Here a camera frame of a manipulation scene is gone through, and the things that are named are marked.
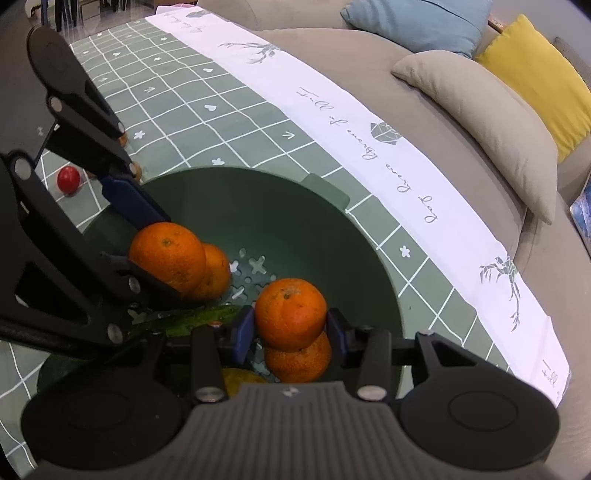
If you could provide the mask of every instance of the chair leg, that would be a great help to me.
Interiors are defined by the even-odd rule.
[[[72,12],[72,25],[75,27],[78,22],[78,1],[70,0],[70,10]]]
[[[41,0],[41,25],[49,25],[49,19],[47,18],[48,4],[48,0]]]
[[[56,32],[61,32],[61,10],[64,0],[56,0]]]
[[[68,1],[64,0],[62,2],[63,6],[63,13],[64,13],[64,20],[66,21],[66,25],[70,25],[72,23],[72,14],[70,12],[70,5],[68,5]]]

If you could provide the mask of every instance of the metal screw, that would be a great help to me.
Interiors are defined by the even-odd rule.
[[[383,400],[388,392],[377,385],[364,385],[357,390],[357,396],[365,401],[380,401]]]
[[[135,278],[135,277],[129,278],[129,289],[135,294],[138,294],[139,292],[142,291],[142,287],[139,284],[139,281],[137,278]]]
[[[14,173],[21,180],[28,180],[32,173],[31,164],[26,158],[18,157],[14,162]]]
[[[223,391],[218,387],[201,387],[195,392],[195,398],[203,403],[216,403],[223,398]]]
[[[49,104],[54,112],[60,113],[63,105],[61,104],[61,100],[58,97],[51,97],[49,99]]]
[[[107,327],[107,335],[109,336],[109,340],[116,345],[123,343],[123,333],[121,329],[114,323],[110,323]]]

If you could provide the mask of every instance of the green checkered tablecloth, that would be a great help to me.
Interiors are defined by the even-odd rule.
[[[301,181],[315,173],[349,195],[346,214],[365,234],[388,270],[398,295],[404,332],[432,329],[508,369],[468,305],[406,230],[334,158],[276,106],[146,20],[72,44],[89,76],[126,125],[127,152],[144,180],[203,166],[255,168]],[[53,198],[83,231],[108,204],[97,180],[64,197],[56,185],[66,162],[45,152],[37,167]],[[0,342],[0,442],[23,475],[34,464],[20,431],[20,416],[35,393],[47,356]],[[405,370],[399,395],[412,386]]]

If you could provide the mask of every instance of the green bowl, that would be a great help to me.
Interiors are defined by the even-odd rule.
[[[320,177],[311,174],[300,184],[246,168],[206,167],[158,177],[144,188],[173,222],[226,252],[232,286],[220,304],[252,304],[275,278],[303,278],[352,325],[402,335],[385,267],[345,215],[349,198]],[[84,236],[99,251],[126,255],[135,233],[108,207]],[[331,366],[321,380],[335,378],[343,372]],[[393,370],[393,381],[399,379],[399,369]]]

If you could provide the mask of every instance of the orange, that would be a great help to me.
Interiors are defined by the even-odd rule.
[[[221,297],[230,286],[232,274],[226,254],[212,244],[203,244],[205,250],[205,275],[191,299],[197,301],[215,300]]]
[[[255,305],[255,321],[265,344],[297,352],[318,338],[326,320],[326,300],[318,289],[299,278],[267,285]]]
[[[265,363],[269,371],[284,383],[306,383],[325,372],[331,354],[329,338],[322,332],[312,345],[298,352],[265,348]]]
[[[129,259],[186,296],[205,274],[205,250],[195,234],[176,223],[141,229],[129,247]]]

